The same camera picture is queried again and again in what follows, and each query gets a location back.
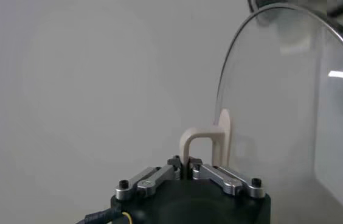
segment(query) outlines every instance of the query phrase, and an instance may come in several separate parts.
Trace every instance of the silver metal bar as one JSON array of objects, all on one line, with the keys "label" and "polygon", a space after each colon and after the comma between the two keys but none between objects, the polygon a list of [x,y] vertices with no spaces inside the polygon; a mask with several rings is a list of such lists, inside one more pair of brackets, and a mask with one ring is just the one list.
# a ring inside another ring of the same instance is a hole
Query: silver metal bar
[{"label": "silver metal bar", "polygon": [[241,173],[238,173],[228,167],[225,166],[220,166],[218,167],[218,170],[240,180],[243,184],[243,188],[247,190],[248,194],[252,198],[263,198],[265,197],[265,190],[259,183],[258,185],[253,185],[252,179],[249,177],[244,176]]},{"label": "silver metal bar", "polygon": [[196,180],[210,179],[217,185],[221,186],[226,194],[231,195],[235,195],[237,187],[242,186],[241,181],[228,176],[208,164],[200,166],[199,172],[193,171],[193,178]]},{"label": "silver metal bar", "polygon": [[174,167],[172,165],[166,165],[162,167],[159,171],[152,174],[151,177],[146,180],[141,180],[138,182],[137,187],[144,193],[144,197],[151,196],[155,194],[156,189],[161,185],[165,180],[175,180],[176,174]]},{"label": "silver metal bar", "polygon": [[135,177],[132,177],[128,180],[128,187],[124,188],[122,186],[116,186],[116,198],[118,200],[129,200],[134,195],[137,189],[137,183],[140,180],[148,178],[150,175],[155,173],[157,170],[154,167],[147,167],[145,170],[137,174]]}]

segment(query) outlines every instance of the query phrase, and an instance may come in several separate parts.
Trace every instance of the white plastic part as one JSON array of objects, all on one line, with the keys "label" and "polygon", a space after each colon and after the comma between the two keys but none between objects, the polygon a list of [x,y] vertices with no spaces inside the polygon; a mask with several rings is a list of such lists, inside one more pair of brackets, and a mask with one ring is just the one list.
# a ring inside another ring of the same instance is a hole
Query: white plastic part
[{"label": "white plastic part", "polygon": [[190,143],[196,138],[212,140],[212,165],[227,166],[230,155],[231,119],[227,109],[220,113],[218,125],[207,128],[190,128],[181,136],[179,142],[180,157],[184,167],[189,161]]}]

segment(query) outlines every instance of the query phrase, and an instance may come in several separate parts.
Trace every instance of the black cable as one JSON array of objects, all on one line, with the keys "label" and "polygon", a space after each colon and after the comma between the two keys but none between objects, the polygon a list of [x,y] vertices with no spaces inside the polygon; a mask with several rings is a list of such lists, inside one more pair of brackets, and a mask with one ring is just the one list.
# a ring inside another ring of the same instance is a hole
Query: black cable
[{"label": "black cable", "polygon": [[92,213],[85,216],[85,219],[79,221],[77,224],[106,224],[123,216],[119,209],[109,208],[104,211]]},{"label": "black cable", "polygon": [[343,4],[336,5],[332,9],[327,10],[327,15],[330,17],[338,17],[343,14]]}]

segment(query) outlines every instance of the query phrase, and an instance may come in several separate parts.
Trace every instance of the yellow wire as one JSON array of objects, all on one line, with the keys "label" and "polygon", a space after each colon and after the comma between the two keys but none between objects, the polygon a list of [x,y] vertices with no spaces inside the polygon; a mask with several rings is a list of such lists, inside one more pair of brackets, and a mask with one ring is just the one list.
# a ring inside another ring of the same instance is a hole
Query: yellow wire
[{"label": "yellow wire", "polygon": [[131,215],[127,212],[122,212],[122,215],[124,215],[125,217],[128,218],[128,224],[133,224],[133,218],[131,217]]}]

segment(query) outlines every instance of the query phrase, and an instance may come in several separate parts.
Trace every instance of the metal linkage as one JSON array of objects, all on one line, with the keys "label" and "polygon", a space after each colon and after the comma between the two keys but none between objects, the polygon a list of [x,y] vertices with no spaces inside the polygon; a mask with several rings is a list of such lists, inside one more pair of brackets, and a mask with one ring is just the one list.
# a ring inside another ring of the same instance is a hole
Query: metal linkage
[{"label": "metal linkage", "polygon": [[265,190],[262,187],[262,181],[258,178],[249,178],[244,176],[241,173],[238,173],[229,167],[226,166],[220,166],[218,167],[218,170],[221,170],[222,172],[240,180],[243,185],[243,189],[247,191],[248,195],[252,198],[263,198],[265,197]]},{"label": "metal linkage", "polygon": [[228,167],[212,167],[205,164],[195,166],[192,170],[194,180],[210,179],[223,188],[226,194],[238,195],[240,192],[247,192],[252,198],[265,197],[265,190],[258,178],[250,179]]},{"label": "metal linkage", "polygon": [[129,200],[135,194],[137,189],[137,183],[140,180],[148,178],[157,171],[154,167],[148,167],[143,170],[141,173],[132,177],[130,180],[122,180],[119,182],[119,185],[116,186],[116,199],[118,200]]},{"label": "metal linkage", "polygon": [[226,194],[237,195],[237,187],[242,186],[240,181],[222,173],[211,165],[205,164],[200,166],[198,172],[196,169],[197,167],[193,168],[193,179],[210,179],[222,187]]},{"label": "metal linkage", "polygon": [[143,197],[151,196],[155,194],[157,187],[160,186],[165,180],[178,180],[179,177],[176,175],[177,173],[175,172],[174,166],[166,165],[154,173],[151,177],[138,182],[138,190],[141,192],[141,196]]}]

